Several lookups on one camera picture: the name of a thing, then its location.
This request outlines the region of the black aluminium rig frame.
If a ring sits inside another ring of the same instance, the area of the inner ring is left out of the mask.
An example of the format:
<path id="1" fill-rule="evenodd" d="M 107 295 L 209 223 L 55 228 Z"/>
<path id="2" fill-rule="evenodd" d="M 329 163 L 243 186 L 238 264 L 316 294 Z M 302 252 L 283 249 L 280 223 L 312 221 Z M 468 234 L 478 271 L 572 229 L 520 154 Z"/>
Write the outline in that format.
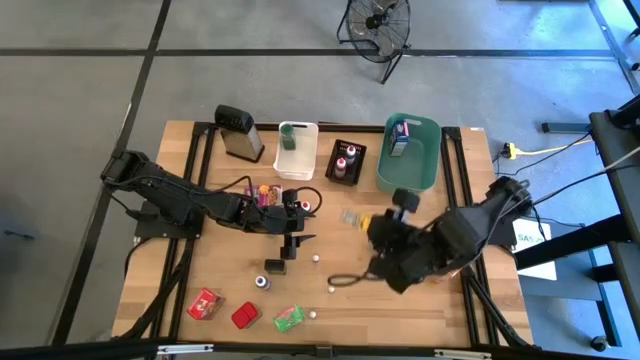
<path id="1" fill-rule="evenodd" d="M 221 136 L 215 135 L 206 187 L 217 189 L 249 175 L 254 184 L 281 184 L 283 188 L 313 186 L 323 196 L 317 217 L 310 219 L 303 234 L 317 236 L 302 244 L 297 259 L 288 262 L 286 275 L 266 275 L 264 260 L 277 258 L 282 237 L 249 235 L 218 226 L 205 219 L 203 234 L 195 250 L 187 279 L 184 304 L 177 315 L 177 339 L 209 343 L 258 343 L 362 346 L 444 346 L 470 345 L 460 277 L 440 283 L 429 281 L 412 286 L 404 294 L 393 292 L 384 282 L 362 282 L 348 288 L 327 291 L 326 278 L 334 273 L 361 273 L 368 263 L 370 248 L 366 234 L 342 223 L 345 209 L 362 213 L 384 213 L 391 207 L 391 195 L 378 191 L 376 174 L 383 140 L 383 126 L 319 125 L 314 177 L 308 182 L 278 178 L 272 164 L 278 134 L 260 130 L 266 145 L 259 163 L 250 163 L 225 153 Z M 494 180 L 488 141 L 481 128 L 460 130 L 473 200 L 484 198 Z M 359 182 L 354 187 L 333 183 L 324 177 L 336 139 L 367 146 Z M 129 330 L 158 292 L 169 240 L 152 239 L 136 250 L 121 294 L 112 335 Z M 313 255 L 319 255 L 314 263 Z M 493 301 L 518 335 L 532 343 L 524 299 L 511 255 L 499 247 L 489 247 L 484 260 Z M 260 290 L 254 279 L 265 274 L 269 290 Z M 211 320 L 194 320 L 186 309 L 202 288 L 226 298 Z M 247 329 L 238 329 L 231 315 L 245 302 L 253 302 L 261 317 Z M 299 305 L 306 320 L 286 333 L 279 333 L 273 318 Z M 317 317 L 311 319 L 309 312 Z"/>

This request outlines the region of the pink cereal box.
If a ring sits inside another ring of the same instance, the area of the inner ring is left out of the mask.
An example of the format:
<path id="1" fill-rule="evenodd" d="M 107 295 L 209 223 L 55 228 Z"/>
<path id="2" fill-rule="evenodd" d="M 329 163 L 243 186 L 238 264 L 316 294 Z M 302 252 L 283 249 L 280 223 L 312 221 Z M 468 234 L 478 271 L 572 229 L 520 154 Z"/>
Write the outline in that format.
<path id="1" fill-rule="evenodd" d="M 253 195 L 255 202 L 260 207 L 281 206 L 282 205 L 281 185 L 254 185 L 253 188 L 246 187 L 244 193 Z"/>

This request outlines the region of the red flip-top container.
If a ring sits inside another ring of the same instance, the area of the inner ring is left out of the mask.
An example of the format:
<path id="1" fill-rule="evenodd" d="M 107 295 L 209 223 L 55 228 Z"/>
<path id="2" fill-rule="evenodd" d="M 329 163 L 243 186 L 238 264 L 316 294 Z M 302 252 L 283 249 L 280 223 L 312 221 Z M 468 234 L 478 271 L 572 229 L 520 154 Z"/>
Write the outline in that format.
<path id="1" fill-rule="evenodd" d="M 262 313 L 259 307 L 253 302 L 245 302 L 232 315 L 231 321 L 238 329 L 247 329 L 252 326 Z"/>

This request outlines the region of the green-lidded spice jar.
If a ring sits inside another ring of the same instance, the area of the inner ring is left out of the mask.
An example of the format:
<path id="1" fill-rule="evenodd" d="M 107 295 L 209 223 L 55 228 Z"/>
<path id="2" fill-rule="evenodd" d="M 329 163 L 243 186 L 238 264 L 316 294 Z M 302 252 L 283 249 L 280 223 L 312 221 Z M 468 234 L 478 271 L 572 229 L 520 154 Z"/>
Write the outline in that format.
<path id="1" fill-rule="evenodd" d="M 282 123 L 279 127 L 280 141 L 285 151 L 296 149 L 295 129 L 289 123 Z"/>

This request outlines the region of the white sign green letters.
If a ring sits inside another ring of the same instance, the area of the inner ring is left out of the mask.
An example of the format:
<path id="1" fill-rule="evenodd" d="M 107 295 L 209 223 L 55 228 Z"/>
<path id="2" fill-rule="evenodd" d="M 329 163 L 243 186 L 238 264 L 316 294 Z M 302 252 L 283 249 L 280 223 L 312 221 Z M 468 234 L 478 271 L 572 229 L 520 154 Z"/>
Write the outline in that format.
<path id="1" fill-rule="evenodd" d="M 552 228 L 548 223 L 538 223 L 535 219 L 517 219 L 512 223 L 515 244 L 512 252 L 517 256 L 518 274 L 542 280 L 556 281 L 557 271 L 553 260 L 541 262 L 543 255 L 535 251 L 531 256 L 521 257 L 519 253 L 544 244 L 552 239 Z"/>

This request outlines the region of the black front crossbar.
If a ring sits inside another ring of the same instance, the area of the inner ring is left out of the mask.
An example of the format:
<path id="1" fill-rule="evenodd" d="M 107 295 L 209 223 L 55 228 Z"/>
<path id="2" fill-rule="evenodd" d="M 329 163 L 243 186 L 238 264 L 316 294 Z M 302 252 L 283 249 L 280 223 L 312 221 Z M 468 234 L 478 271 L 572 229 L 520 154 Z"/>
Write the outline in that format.
<path id="1" fill-rule="evenodd" d="M 111 340 L 0 350 L 0 360 L 131 360 L 192 353 L 256 353 L 337 356 L 434 357 L 454 360 L 622 360 L 541 350 L 536 347 L 478 345 L 470 348 L 412 346 L 292 345 L 257 343 L 174 343 L 168 338 Z"/>

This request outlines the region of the green Apple Jacks box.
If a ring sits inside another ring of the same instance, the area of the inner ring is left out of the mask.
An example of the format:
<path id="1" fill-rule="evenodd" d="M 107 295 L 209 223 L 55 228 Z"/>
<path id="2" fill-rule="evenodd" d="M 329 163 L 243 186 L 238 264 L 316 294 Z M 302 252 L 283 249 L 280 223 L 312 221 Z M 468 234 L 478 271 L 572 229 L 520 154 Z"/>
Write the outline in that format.
<path id="1" fill-rule="evenodd" d="M 275 328 L 279 333 L 286 333 L 305 320 L 305 313 L 299 305 L 293 305 L 281 313 L 276 315 L 273 319 Z"/>

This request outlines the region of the metal box grater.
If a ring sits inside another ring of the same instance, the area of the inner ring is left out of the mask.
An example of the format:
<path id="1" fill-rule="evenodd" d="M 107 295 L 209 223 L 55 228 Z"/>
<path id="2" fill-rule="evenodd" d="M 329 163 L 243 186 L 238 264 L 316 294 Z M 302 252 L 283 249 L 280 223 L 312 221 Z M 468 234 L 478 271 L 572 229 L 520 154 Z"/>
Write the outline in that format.
<path id="1" fill-rule="evenodd" d="M 253 117 L 246 111 L 218 105 L 214 122 L 221 132 L 228 155 L 257 163 L 265 149 Z"/>

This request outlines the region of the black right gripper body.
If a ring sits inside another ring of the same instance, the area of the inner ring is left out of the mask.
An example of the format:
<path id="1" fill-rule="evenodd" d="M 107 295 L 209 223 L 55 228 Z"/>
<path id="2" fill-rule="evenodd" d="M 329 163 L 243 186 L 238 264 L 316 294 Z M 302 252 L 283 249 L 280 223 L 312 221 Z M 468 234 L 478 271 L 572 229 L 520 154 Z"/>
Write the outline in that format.
<path id="1" fill-rule="evenodd" d="M 423 249 L 419 238 L 423 229 L 393 216 L 374 215 L 368 227 L 368 239 L 374 250 L 369 273 L 423 272 Z"/>

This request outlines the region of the white plastic bin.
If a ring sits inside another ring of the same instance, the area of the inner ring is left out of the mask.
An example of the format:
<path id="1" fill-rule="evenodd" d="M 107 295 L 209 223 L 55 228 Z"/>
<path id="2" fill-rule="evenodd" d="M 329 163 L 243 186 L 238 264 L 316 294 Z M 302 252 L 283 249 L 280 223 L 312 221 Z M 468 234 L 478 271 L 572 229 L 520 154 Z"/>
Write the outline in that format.
<path id="1" fill-rule="evenodd" d="M 296 149 L 285 151 L 280 141 L 279 127 L 289 123 L 295 129 Z M 315 123 L 283 121 L 278 126 L 278 147 L 273 168 L 285 180 L 308 181 L 313 178 L 316 165 L 319 127 Z"/>

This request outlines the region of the teal plastic bin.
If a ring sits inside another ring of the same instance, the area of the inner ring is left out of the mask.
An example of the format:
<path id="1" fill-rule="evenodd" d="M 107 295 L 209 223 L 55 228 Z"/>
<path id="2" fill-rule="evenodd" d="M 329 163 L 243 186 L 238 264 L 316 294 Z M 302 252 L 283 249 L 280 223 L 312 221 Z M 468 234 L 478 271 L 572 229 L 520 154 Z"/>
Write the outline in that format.
<path id="1" fill-rule="evenodd" d="M 409 125 L 409 143 L 399 157 L 389 155 L 389 134 L 396 120 Z M 397 188 L 420 194 L 436 180 L 440 158 L 441 127 L 432 119 L 406 113 L 391 115 L 385 124 L 383 142 L 376 168 L 380 191 L 393 194 Z"/>

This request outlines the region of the small red cereal box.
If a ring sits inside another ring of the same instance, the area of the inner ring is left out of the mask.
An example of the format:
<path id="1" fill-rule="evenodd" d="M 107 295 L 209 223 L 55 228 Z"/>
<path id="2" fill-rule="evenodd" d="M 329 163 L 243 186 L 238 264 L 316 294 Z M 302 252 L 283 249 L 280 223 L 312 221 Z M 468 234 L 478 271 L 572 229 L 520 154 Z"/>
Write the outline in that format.
<path id="1" fill-rule="evenodd" d="M 223 296 L 213 290 L 202 288 L 186 312 L 194 320 L 211 320 L 225 301 Z"/>

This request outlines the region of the black work desk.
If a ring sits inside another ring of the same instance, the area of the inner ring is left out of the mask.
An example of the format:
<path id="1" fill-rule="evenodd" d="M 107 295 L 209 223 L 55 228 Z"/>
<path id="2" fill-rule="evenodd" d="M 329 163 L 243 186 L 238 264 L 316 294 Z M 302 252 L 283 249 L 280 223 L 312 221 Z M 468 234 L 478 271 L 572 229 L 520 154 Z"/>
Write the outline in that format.
<path id="1" fill-rule="evenodd" d="M 597 285 L 617 281 L 622 288 L 635 332 L 640 340 L 640 93 L 618 109 L 593 112 L 584 133 L 595 141 L 620 213 L 565 233 L 519 253 L 543 255 L 541 262 L 557 260 L 605 246 L 609 265 L 592 266 Z"/>

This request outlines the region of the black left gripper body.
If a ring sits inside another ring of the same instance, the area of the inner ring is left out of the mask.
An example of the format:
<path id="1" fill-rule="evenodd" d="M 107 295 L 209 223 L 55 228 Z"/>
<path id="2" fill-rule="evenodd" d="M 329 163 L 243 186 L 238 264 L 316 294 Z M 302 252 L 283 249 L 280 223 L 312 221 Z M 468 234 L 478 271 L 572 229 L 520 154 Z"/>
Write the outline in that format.
<path id="1" fill-rule="evenodd" d="M 260 232 L 265 234 L 281 234 L 283 230 L 283 208 L 266 206 L 261 208 Z"/>

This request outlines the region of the blue Frosted Flakes box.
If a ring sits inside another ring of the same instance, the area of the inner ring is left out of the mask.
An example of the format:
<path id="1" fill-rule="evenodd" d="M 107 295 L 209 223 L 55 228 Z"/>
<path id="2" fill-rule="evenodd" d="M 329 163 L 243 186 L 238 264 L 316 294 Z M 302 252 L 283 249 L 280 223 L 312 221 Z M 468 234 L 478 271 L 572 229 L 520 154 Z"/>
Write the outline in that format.
<path id="1" fill-rule="evenodd" d="M 409 125 L 405 120 L 396 120 L 389 134 L 389 155 L 399 157 L 409 143 Z"/>

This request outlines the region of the grey floor bracket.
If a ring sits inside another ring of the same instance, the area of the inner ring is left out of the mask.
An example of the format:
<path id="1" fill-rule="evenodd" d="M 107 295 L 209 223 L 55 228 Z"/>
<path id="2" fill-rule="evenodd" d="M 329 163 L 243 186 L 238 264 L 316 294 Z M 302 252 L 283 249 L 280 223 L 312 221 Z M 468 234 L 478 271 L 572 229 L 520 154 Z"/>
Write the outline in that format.
<path id="1" fill-rule="evenodd" d="M 6 236 L 14 236 L 29 241 L 37 238 L 37 234 L 35 232 L 15 227 L 0 226 L 0 232 Z"/>

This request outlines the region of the black floor fan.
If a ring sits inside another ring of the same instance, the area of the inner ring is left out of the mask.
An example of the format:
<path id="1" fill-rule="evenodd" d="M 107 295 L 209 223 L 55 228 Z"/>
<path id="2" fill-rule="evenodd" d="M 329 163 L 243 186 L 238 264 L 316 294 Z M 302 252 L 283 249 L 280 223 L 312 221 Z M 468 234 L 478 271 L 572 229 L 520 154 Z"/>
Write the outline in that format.
<path id="1" fill-rule="evenodd" d="M 404 54 L 411 49 L 409 0 L 347 0 L 336 30 L 340 44 L 350 44 L 365 60 L 386 64 L 384 85 Z"/>

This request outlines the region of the black slotted plastic basket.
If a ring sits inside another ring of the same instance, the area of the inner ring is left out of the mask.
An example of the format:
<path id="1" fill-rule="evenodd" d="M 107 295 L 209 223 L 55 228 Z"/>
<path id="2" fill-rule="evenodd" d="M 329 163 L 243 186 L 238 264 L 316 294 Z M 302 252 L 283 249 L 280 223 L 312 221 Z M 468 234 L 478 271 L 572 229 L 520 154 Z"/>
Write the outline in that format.
<path id="1" fill-rule="evenodd" d="M 333 173 L 334 173 L 334 166 L 335 166 L 336 160 L 340 157 L 345 156 L 345 149 L 349 145 L 354 145 L 356 147 L 357 149 L 356 159 L 351 166 L 347 166 L 346 174 L 343 179 L 335 179 L 333 176 Z M 356 144 L 356 143 L 352 143 L 352 142 L 348 142 L 340 139 L 336 140 L 331 153 L 329 164 L 325 172 L 325 177 L 328 178 L 330 181 L 333 181 L 336 183 L 340 183 L 348 186 L 355 186 L 359 181 L 361 169 L 364 164 L 364 157 L 366 154 L 366 150 L 367 150 L 367 147 L 364 145 L 360 145 L 360 144 Z"/>

